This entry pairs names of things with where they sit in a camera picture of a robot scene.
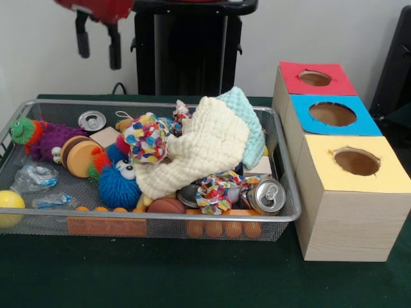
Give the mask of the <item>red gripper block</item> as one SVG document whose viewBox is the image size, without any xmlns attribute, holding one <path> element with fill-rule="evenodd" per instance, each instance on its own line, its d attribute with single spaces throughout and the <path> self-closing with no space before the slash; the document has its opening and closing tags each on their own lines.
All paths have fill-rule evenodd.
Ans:
<svg viewBox="0 0 411 308">
<path fill-rule="evenodd" d="M 133 0 L 56 0 L 56 3 L 76 13 L 75 27 L 78 53 L 90 57 L 89 37 L 85 29 L 88 18 L 107 24 L 110 37 L 109 62 L 112 70 L 121 69 L 121 36 L 116 24 L 126 19 L 134 7 Z"/>
</svg>

